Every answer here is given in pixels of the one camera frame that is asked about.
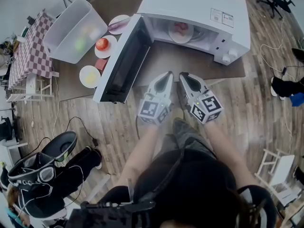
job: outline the black shirt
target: black shirt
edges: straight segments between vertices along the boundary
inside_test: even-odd
[[[134,202],[159,185],[180,154],[180,150],[174,150],[152,162],[134,187]],[[159,227],[162,222],[173,219],[196,227],[234,228],[239,208],[233,192],[255,206],[266,200],[258,222],[261,228],[275,226],[276,209],[267,190],[255,185],[237,190],[235,178],[225,164],[205,153],[186,149],[175,176],[155,199],[153,226]],[[115,187],[100,201],[129,202],[128,188]]]

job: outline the microwave knob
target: microwave knob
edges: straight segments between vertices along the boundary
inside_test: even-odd
[[[230,63],[230,58],[228,57],[228,55],[224,55],[222,58],[223,63],[228,64]]]
[[[232,56],[233,58],[237,58],[238,57],[238,52],[235,49],[231,49],[231,50],[229,50],[228,55]]]

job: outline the wood plank flooring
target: wood plank flooring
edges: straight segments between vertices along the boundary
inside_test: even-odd
[[[294,153],[295,164],[304,168],[304,161],[300,158],[304,154],[303,143],[303,105],[292,107],[289,99],[281,101],[279,97],[270,94],[270,78],[273,73],[262,60],[259,53],[261,44],[278,47],[281,43],[281,24],[278,19],[270,18],[269,7],[257,4],[256,0],[246,0],[251,29],[251,50],[243,56],[246,77],[227,79],[211,87],[225,107],[224,113],[216,120],[223,130],[236,143],[237,148],[244,154],[250,171],[257,171],[261,162],[263,149],[276,148]],[[291,14],[282,12],[285,16],[283,24],[283,44],[279,50],[263,47],[262,54],[266,61],[278,70],[284,66],[296,66],[298,62],[293,56],[291,48],[296,47],[296,40],[302,33]],[[304,76],[304,70],[289,68],[287,71],[294,78]],[[65,131],[67,123],[73,116],[81,117],[89,132],[98,139],[98,149],[103,154],[103,171],[110,173],[109,181],[95,197],[99,200],[109,190],[124,167],[124,164],[137,143],[135,131],[135,116],[137,105],[144,89],[134,88],[126,104],[100,103],[97,104],[88,98],[79,98],[60,102],[60,112],[55,126],[55,136]],[[27,104],[18,103],[18,115],[21,117],[21,126],[24,140],[29,147],[22,149],[24,153],[34,149],[40,140],[47,136],[52,138],[54,120],[58,110],[58,95],[54,82],[55,100],[47,99],[45,102]],[[176,92],[172,91],[175,107],[179,106]],[[193,119],[187,119],[202,133],[204,128]],[[78,142],[72,156],[81,151],[85,146],[93,146],[81,122],[73,119],[69,130],[78,135]],[[40,149],[48,142],[44,140]],[[103,173],[93,170],[81,190],[78,202],[87,196],[97,184]]]

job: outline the tomato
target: tomato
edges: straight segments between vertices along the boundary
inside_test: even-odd
[[[96,48],[98,51],[105,51],[109,46],[109,40],[106,38],[100,38],[96,42]]]

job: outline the brown tabletop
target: brown tabletop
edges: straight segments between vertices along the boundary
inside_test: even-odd
[[[142,0],[94,0],[94,9],[108,24],[114,17],[137,12]],[[203,79],[244,77],[245,71],[241,58],[229,66],[213,61],[213,55],[191,48],[155,41],[145,59],[135,81],[135,86],[148,85],[157,75],[171,70],[175,80],[179,72],[193,73]],[[60,100],[68,100],[93,95],[95,90],[84,87],[79,80],[79,72],[86,65],[95,65],[97,57],[94,46],[77,64],[54,60],[59,71],[58,88]]]

